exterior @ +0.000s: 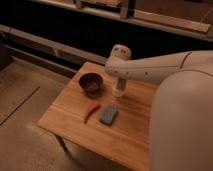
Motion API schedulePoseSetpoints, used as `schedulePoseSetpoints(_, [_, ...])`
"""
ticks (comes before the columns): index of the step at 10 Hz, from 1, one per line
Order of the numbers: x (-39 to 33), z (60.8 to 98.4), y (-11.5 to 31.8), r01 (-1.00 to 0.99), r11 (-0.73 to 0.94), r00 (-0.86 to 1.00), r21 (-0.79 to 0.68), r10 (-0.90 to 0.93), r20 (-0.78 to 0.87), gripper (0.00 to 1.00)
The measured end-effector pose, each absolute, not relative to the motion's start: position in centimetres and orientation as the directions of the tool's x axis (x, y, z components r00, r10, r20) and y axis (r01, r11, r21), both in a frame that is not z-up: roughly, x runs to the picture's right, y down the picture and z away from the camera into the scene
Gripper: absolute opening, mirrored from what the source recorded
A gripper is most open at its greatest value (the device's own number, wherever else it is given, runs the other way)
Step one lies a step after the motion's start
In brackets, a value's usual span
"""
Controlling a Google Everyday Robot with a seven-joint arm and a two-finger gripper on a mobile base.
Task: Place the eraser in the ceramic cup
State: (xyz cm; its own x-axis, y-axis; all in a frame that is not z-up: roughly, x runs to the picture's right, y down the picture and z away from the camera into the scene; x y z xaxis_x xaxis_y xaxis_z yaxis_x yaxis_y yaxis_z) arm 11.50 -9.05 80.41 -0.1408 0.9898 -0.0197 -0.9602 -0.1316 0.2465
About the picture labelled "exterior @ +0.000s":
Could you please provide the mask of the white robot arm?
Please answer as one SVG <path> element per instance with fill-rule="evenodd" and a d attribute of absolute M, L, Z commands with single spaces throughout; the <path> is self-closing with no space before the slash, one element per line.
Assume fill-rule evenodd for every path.
<path fill-rule="evenodd" d="M 117 78 L 158 85 L 150 114 L 150 171 L 213 171 L 213 50 L 133 60 L 115 45 L 105 71 Z"/>

